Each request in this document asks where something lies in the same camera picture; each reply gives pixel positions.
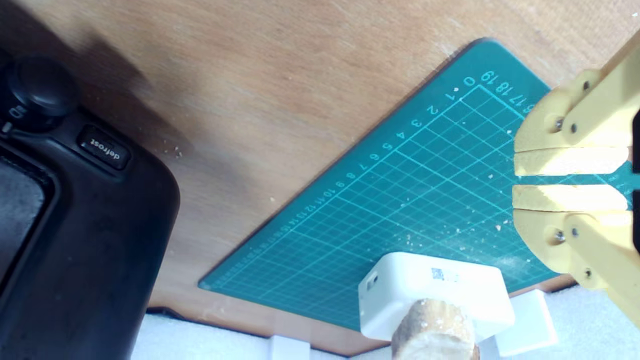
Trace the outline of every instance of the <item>wooden surface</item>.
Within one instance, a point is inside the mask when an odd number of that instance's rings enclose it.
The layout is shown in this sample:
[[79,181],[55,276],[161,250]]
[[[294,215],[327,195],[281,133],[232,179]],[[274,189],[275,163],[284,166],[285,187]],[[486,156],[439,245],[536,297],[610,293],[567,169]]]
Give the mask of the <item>wooden surface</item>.
[[602,66],[640,27],[636,11],[600,0],[21,0],[0,5],[0,45],[69,64],[87,107],[175,174],[182,206],[151,306],[353,355],[383,343],[196,282],[465,44],[495,37],[555,86]]

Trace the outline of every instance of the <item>button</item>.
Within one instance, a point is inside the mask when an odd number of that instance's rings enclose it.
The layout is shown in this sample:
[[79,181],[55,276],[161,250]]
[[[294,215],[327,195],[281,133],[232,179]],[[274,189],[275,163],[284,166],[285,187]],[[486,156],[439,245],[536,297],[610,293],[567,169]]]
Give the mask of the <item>button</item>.
[[85,126],[80,136],[78,136],[77,142],[78,146],[89,154],[116,170],[122,170],[127,166],[127,162],[131,157],[124,146],[98,130],[95,126]]

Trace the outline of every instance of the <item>bolt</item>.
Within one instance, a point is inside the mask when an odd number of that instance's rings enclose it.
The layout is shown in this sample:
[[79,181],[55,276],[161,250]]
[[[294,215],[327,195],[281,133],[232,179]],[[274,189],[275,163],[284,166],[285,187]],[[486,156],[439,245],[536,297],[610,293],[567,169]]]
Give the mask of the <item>bolt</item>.
[[564,233],[562,231],[558,231],[556,233],[556,240],[558,242],[563,242],[564,241]]

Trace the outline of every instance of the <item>black case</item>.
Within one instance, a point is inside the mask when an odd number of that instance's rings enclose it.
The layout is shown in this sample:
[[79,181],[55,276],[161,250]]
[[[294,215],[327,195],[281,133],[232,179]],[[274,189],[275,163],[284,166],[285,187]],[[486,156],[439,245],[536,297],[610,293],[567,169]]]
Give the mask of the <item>black case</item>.
[[[81,147],[87,129],[128,152],[123,169]],[[20,188],[0,199],[14,209],[0,213],[0,359],[128,358],[179,207],[173,176],[82,108],[46,133],[0,132],[0,163],[0,186]]]

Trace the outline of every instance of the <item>black knob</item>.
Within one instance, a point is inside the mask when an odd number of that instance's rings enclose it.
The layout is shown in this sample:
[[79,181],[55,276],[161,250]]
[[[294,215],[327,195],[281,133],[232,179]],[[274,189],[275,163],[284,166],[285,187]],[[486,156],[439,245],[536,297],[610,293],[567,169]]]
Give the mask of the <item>black knob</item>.
[[80,89],[69,71],[44,56],[15,60],[0,76],[0,116],[21,130],[56,127],[80,100]]

